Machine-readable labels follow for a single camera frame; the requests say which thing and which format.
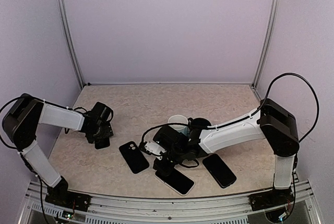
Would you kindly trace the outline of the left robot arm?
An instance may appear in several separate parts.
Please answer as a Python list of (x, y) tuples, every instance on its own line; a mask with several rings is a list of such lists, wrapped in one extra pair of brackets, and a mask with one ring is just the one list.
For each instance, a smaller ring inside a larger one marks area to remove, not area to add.
[(18, 152), (26, 167), (47, 186), (49, 195), (61, 205), (69, 205), (73, 194), (68, 190), (66, 179), (51, 165), (40, 147), (39, 128), (50, 126), (79, 132), (95, 149), (103, 149), (109, 146), (114, 135), (113, 109), (102, 102), (96, 102), (90, 110), (73, 109), (27, 93), (6, 102), (1, 107), (2, 111), (5, 109), (8, 111), (2, 119), (2, 129), (11, 143), (4, 145)]

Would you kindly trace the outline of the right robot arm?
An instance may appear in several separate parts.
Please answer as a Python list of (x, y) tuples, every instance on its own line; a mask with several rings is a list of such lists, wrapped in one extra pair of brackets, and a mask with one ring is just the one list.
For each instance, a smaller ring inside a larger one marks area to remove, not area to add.
[(295, 117), (271, 99), (261, 101), (259, 108), (219, 125), (204, 125), (202, 120), (188, 119), (188, 135), (179, 133), (172, 124), (162, 126), (153, 141), (163, 148), (153, 168), (170, 175), (177, 164), (193, 161), (220, 149), (257, 139), (266, 139), (275, 155), (274, 188), (267, 201), (278, 205), (287, 197), (294, 161), (299, 151)]

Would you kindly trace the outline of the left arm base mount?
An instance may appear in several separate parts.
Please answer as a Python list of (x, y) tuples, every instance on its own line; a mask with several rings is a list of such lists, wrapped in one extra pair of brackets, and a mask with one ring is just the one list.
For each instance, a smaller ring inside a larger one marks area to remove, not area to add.
[(56, 206), (87, 212), (91, 202), (91, 196), (69, 191), (66, 196), (47, 194), (45, 201)]

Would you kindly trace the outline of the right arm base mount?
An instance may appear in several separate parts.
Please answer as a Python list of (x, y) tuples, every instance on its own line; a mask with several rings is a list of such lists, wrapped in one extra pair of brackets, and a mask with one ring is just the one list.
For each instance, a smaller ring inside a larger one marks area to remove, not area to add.
[(270, 190), (249, 196), (252, 211), (263, 210), (294, 201), (294, 194), (289, 190)]

